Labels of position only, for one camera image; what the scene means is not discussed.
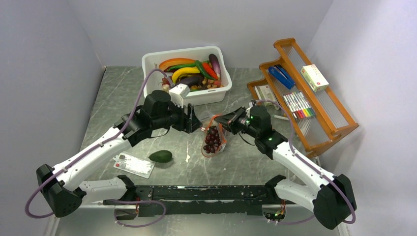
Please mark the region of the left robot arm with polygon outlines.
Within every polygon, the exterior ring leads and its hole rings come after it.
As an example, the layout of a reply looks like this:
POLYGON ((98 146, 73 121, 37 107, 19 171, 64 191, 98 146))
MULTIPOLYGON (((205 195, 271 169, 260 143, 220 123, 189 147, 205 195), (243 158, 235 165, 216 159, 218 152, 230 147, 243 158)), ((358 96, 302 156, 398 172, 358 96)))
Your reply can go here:
POLYGON ((137 188, 127 176, 90 182, 86 179, 104 161, 152 138, 154 130, 173 128, 192 133, 199 129, 201 122, 193 105, 185 102, 189 92, 183 85, 167 92, 155 90, 80 153, 55 166, 40 166, 36 171, 39 191, 52 214, 65 217, 81 205, 101 200, 125 205, 135 202, 137 188))

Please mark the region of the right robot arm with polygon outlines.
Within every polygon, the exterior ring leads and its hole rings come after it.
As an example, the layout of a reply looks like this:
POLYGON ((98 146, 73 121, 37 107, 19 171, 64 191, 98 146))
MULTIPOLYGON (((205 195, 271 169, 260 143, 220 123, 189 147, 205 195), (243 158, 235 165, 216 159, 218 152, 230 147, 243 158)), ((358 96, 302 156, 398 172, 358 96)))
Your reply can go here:
POLYGON ((276 131, 265 106, 241 107, 214 119, 232 134, 245 133, 254 138, 256 148, 271 160, 295 174, 303 184, 287 178, 274 181, 265 191, 266 199, 276 204, 287 200, 312 212, 327 229, 356 222, 356 200, 350 179, 325 170, 297 151, 291 139, 276 131))

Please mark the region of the toy green avocado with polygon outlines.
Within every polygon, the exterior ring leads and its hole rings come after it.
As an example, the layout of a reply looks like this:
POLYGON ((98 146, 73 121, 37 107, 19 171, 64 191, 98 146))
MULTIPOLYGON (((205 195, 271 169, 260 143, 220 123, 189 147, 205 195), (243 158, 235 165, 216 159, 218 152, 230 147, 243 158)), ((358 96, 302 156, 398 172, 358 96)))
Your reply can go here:
POLYGON ((159 150, 152 153, 149 159, 156 163, 168 163, 173 160, 173 154, 168 150, 159 150))

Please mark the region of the toy dark grapes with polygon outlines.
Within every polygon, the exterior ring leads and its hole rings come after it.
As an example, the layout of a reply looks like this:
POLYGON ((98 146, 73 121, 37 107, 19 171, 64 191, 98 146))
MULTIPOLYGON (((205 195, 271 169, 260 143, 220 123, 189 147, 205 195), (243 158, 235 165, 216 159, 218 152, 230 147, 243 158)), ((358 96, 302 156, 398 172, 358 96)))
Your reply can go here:
POLYGON ((211 126, 206 132, 203 151, 207 154, 214 154, 220 150, 220 135, 216 126, 211 126))

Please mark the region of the clear zip top bag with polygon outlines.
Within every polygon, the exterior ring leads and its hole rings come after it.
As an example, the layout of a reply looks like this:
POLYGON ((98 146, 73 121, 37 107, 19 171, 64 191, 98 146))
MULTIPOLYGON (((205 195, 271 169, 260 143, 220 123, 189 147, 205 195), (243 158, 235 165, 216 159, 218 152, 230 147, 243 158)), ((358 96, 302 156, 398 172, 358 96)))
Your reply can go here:
POLYGON ((199 120, 202 123, 201 130, 204 132, 201 153, 206 158, 211 158, 221 153, 227 144, 226 135, 228 131, 215 120, 218 116, 209 111, 204 111, 199 116, 199 120))

